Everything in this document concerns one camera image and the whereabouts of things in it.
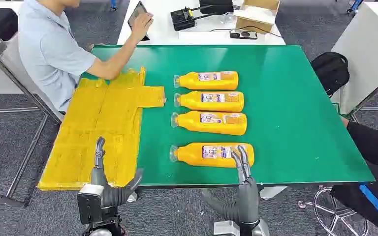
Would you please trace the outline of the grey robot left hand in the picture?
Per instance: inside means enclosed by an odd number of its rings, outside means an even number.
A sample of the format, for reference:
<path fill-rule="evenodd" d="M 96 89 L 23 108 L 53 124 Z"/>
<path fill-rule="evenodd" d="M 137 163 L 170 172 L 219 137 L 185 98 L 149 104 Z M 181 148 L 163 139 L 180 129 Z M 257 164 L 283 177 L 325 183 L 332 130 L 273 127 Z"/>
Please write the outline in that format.
<path fill-rule="evenodd" d="M 143 176 L 143 169 L 137 169 L 134 177 L 125 187 L 112 187 L 108 184 L 107 177 L 104 172 L 103 157 L 105 151 L 103 145 L 105 139 L 98 137 L 95 146 L 94 167 L 91 171 L 91 184 L 103 186 L 101 205 L 103 207 L 120 206 L 127 202 L 132 193 L 140 185 Z"/>

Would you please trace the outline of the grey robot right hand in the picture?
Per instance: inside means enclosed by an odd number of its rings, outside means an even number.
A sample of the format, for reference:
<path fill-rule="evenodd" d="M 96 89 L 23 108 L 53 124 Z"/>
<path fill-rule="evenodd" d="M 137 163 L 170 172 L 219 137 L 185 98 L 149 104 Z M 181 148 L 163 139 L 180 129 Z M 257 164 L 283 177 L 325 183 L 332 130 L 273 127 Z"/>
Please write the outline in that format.
<path fill-rule="evenodd" d="M 238 191 L 236 200 L 223 203 L 213 197 L 208 189 L 202 189 L 203 200 L 225 220 L 231 220 L 239 226 L 254 227 L 259 223 L 259 189 L 251 175 L 248 154 L 243 146 L 238 145 L 236 151 L 231 152 L 238 173 Z"/>

